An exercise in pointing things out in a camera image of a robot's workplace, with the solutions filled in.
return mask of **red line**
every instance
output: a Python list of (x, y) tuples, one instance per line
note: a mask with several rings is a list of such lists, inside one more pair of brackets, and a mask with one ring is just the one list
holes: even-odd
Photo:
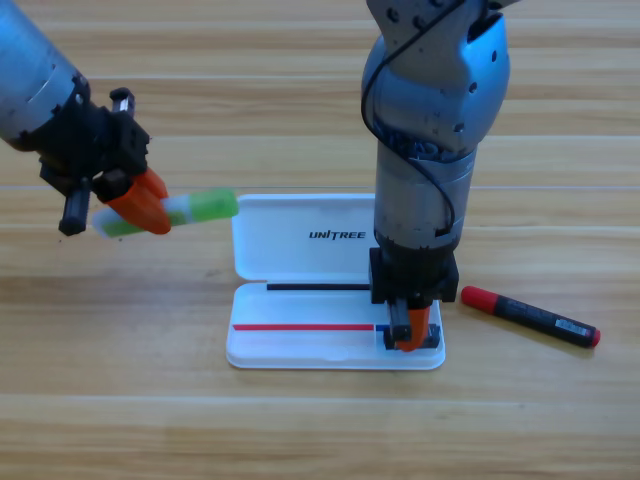
[(362, 332), (362, 331), (366, 331), (366, 332), (370, 332), (373, 331), (373, 325), (362, 325), (362, 324), (353, 324), (353, 325), (347, 325), (347, 324), (335, 324), (335, 325), (331, 325), (331, 324), (241, 324), (241, 325), (234, 325), (233, 326), (234, 330), (239, 330), (239, 331), (253, 331), (253, 332), (259, 332), (259, 331), (306, 331), (306, 332), (310, 332), (310, 331), (340, 331), (340, 332), (344, 332), (346, 331), (358, 331), (358, 332)]

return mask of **green marker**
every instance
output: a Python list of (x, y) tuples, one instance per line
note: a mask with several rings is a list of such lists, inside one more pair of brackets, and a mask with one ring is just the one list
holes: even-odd
[[(231, 218), (238, 214), (235, 193), (223, 188), (165, 198), (162, 204), (169, 215), (172, 227)], [(93, 228), (107, 238), (144, 232), (141, 228), (126, 222), (110, 208), (96, 213), (92, 223)]]

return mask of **printed logo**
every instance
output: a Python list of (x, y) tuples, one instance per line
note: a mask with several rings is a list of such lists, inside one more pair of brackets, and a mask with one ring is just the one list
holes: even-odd
[(332, 232), (327, 230), (326, 232), (310, 232), (309, 238), (326, 238), (329, 240), (342, 240), (342, 239), (357, 239), (365, 238), (366, 232)]

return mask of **black line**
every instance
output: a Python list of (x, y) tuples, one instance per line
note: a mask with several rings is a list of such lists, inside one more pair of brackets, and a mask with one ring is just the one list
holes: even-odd
[(267, 290), (369, 290), (369, 285), (359, 283), (267, 283)]

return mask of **wire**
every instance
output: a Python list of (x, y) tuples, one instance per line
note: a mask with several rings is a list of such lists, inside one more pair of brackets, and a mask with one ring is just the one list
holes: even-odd
[(417, 170), (420, 174), (422, 174), (422, 176), (424, 176), (431, 184), (433, 184), (433, 186), (442, 195), (442, 198), (447, 204), (447, 208), (449, 210), (449, 222), (447, 227), (444, 230), (436, 231), (436, 236), (446, 235), (448, 233), (451, 233), (451, 230), (453, 230), (453, 225), (456, 221), (456, 211), (455, 211), (455, 207), (453, 206), (453, 202), (451, 201), (451, 197), (449, 197), (447, 192), (444, 191), (444, 189), (442, 188), (442, 185), (440, 185), (438, 180), (435, 179), (435, 177), (431, 174), (431, 172), (429, 172), (426, 168), (424, 168), (424, 166), (422, 166), (417, 161), (414, 161), (411, 158), (401, 154), (397, 149), (393, 148), (393, 146), (390, 144), (389, 141), (387, 141), (387, 139), (385, 139), (381, 134), (379, 134), (375, 130), (375, 128), (373, 127), (373, 125), (369, 123), (369, 120), (367, 118), (367, 101), (369, 100), (371, 89), (373, 88), (373, 85), (375, 84), (382, 70), (384, 70), (386, 66), (388, 66), (396, 58), (398, 58), (405, 51), (407, 51), (414, 43), (420, 40), (424, 35), (426, 35), (432, 28), (438, 25), (448, 15), (453, 13), (464, 2), (465, 0), (457, 0), (456, 2), (449, 5), (440, 14), (438, 14), (438, 16), (436, 16), (433, 20), (431, 20), (428, 24), (426, 24), (423, 28), (421, 28), (418, 31), (418, 33), (416, 33), (413, 37), (411, 37), (404, 44), (398, 47), (398, 49), (395, 50), (391, 55), (389, 55), (387, 58), (382, 60), (380, 64), (376, 67), (376, 69), (373, 71), (373, 74), (371, 75), (371, 78), (369, 79), (369, 82), (367, 83), (367, 86), (365, 87), (362, 93), (362, 100), (360, 102), (360, 114), (362, 115), (362, 120), (364, 121), (364, 124), (366, 125), (367, 129), (380, 141), (380, 143), (382, 143), (385, 147), (387, 147), (389, 150), (394, 152), (396, 155), (402, 158), (405, 162), (411, 165), (415, 170)]

